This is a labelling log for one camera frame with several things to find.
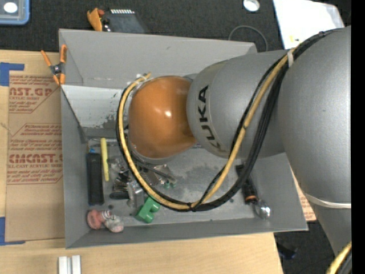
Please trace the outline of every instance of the wooden table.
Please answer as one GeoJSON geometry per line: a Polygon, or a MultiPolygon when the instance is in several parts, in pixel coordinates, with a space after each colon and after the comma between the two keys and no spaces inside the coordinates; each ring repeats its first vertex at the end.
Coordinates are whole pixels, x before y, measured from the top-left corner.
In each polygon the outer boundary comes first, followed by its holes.
{"type": "MultiPolygon", "coordinates": [[[[0,216],[5,215],[8,88],[0,86],[0,216]]],[[[81,255],[82,273],[283,274],[272,233],[65,249],[64,239],[0,247],[0,273],[57,273],[59,256],[81,255]]]]}

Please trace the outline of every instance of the black floor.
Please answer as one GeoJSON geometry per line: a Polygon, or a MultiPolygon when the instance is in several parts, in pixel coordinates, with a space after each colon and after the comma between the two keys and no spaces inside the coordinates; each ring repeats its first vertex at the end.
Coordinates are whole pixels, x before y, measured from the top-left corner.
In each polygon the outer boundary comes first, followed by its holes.
{"type": "MultiPolygon", "coordinates": [[[[316,0],[335,4],[344,23],[351,23],[351,0],[316,0]]],[[[272,0],[259,0],[260,11],[242,9],[242,0],[31,0],[31,18],[21,27],[0,27],[0,49],[58,51],[58,29],[91,29],[86,12],[95,7],[137,11],[151,33],[180,37],[227,39],[239,25],[263,33],[269,50],[282,49],[272,0]]],[[[264,51],[263,39],[249,29],[238,30],[232,38],[254,42],[264,51]]],[[[285,274],[324,274],[333,252],[322,227],[309,224],[307,232],[279,233],[279,243],[298,248],[293,259],[283,259],[285,274]]]]}

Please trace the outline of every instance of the yellow stick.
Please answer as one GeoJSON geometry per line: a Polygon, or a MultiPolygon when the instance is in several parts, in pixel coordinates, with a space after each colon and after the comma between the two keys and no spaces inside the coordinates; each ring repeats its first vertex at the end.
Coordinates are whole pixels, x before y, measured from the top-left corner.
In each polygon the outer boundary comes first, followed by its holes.
{"type": "Polygon", "coordinates": [[[107,140],[105,138],[100,139],[100,149],[102,152],[103,170],[105,181],[109,181],[109,166],[108,166],[108,149],[107,140]]]}

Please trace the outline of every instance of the black cable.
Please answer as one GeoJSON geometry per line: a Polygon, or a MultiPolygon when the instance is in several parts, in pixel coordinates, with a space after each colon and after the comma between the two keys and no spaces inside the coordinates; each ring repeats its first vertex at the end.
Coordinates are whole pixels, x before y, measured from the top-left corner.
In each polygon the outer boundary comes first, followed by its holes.
{"type": "MultiPolygon", "coordinates": [[[[312,46],[313,44],[315,44],[318,40],[320,40],[321,38],[323,38],[325,35],[327,35],[328,33],[333,32],[332,30],[330,31],[326,31],[326,32],[320,32],[319,34],[309,38],[308,40],[304,41],[303,43],[301,43],[298,48],[293,52],[293,57],[294,60],[297,59],[304,51],[306,51],[310,46],[312,46]]],[[[164,194],[162,194],[161,192],[159,192],[158,190],[156,190],[155,188],[151,188],[152,190],[154,190],[157,194],[159,194],[161,197],[163,197],[166,200],[169,200],[171,202],[177,203],[177,204],[186,204],[186,205],[190,205],[189,209],[175,209],[175,208],[171,208],[166,206],[167,208],[170,208],[174,211],[179,211],[179,212],[186,212],[186,211],[206,211],[206,210],[210,210],[210,209],[214,209],[217,208],[221,205],[223,205],[224,203],[226,203],[230,198],[232,198],[243,186],[243,183],[246,181],[246,179],[248,178],[248,176],[250,175],[253,166],[256,162],[256,159],[258,157],[259,151],[261,149],[263,140],[265,138],[265,134],[270,122],[270,117],[273,111],[273,108],[276,104],[276,100],[278,98],[279,95],[279,91],[280,91],[280,87],[281,87],[281,83],[282,80],[284,78],[284,75],[288,69],[288,65],[284,65],[280,71],[277,74],[276,79],[274,80],[274,82],[272,83],[272,87],[270,89],[270,92],[267,96],[266,102],[265,102],[265,106],[263,108],[263,112],[260,118],[260,122],[258,125],[258,129],[254,138],[254,142],[252,145],[252,148],[249,152],[249,156],[248,159],[245,163],[244,169],[241,171],[241,174],[238,176],[238,179],[236,180],[235,184],[231,187],[231,189],[222,197],[210,202],[210,203],[205,203],[205,204],[198,204],[198,206],[195,206],[194,208],[191,207],[191,203],[185,203],[185,202],[181,202],[178,200],[175,200],[173,198],[170,198],[169,196],[166,196],[164,194]]],[[[266,77],[263,76],[263,78],[260,80],[259,84],[261,84],[261,81],[264,80],[266,77]]],[[[117,138],[118,138],[118,142],[119,144],[121,143],[120,140],[120,134],[119,134],[119,127],[118,127],[118,121],[117,121],[117,125],[116,125],[116,129],[117,129],[117,138]]],[[[214,182],[214,180],[216,178],[218,178],[222,172],[222,170],[216,175],[216,177],[214,177],[213,181],[211,182],[211,184],[214,182]]]]}
{"type": "Polygon", "coordinates": [[[263,39],[263,42],[265,43],[265,52],[267,52],[269,50],[269,44],[267,42],[267,39],[265,38],[265,36],[263,35],[262,32],[260,32],[258,29],[256,29],[255,27],[253,26],[249,26],[249,25],[239,25],[239,26],[236,26],[231,32],[230,34],[228,35],[228,40],[230,41],[232,39],[232,35],[233,33],[238,30],[238,29],[251,29],[251,30],[254,30],[255,32],[257,32],[261,38],[263,39]]]}
{"type": "MultiPolygon", "coordinates": [[[[264,75],[262,76],[262,78],[260,79],[259,83],[257,84],[257,87],[253,93],[253,95],[251,96],[251,100],[249,102],[249,104],[246,107],[246,110],[243,114],[243,116],[241,117],[241,120],[238,124],[238,127],[236,129],[236,133],[234,134],[233,137],[233,141],[232,141],[232,145],[230,148],[230,154],[232,153],[234,144],[237,141],[238,138],[238,134],[240,134],[241,128],[244,125],[245,119],[247,117],[247,114],[249,112],[249,110],[251,109],[251,106],[253,104],[254,99],[256,98],[257,93],[259,92],[260,87],[262,86],[263,82],[265,81],[266,77],[270,74],[270,72],[275,68],[275,66],[277,65],[277,63],[279,63],[279,61],[282,59],[283,57],[281,57],[280,59],[278,59],[275,64],[271,65],[270,68],[264,73],[264,75]]],[[[217,182],[217,180],[219,179],[219,177],[221,176],[221,173],[223,171],[223,169],[225,168],[225,166],[221,169],[221,171],[213,178],[213,180],[210,182],[208,188],[206,189],[206,191],[204,192],[204,194],[202,195],[201,199],[199,200],[199,202],[197,203],[197,205],[194,207],[195,210],[198,209],[198,207],[202,204],[202,202],[204,201],[205,197],[207,196],[207,194],[210,192],[210,190],[213,188],[213,186],[215,185],[215,183],[217,182]]]]}

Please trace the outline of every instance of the white sticker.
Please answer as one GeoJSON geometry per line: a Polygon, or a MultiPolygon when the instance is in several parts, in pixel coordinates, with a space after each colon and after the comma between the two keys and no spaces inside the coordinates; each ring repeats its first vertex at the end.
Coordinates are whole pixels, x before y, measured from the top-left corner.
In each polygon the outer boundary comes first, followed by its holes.
{"type": "Polygon", "coordinates": [[[18,10],[18,5],[16,5],[14,2],[7,2],[4,4],[4,10],[7,13],[15,13],[18,10]]]}

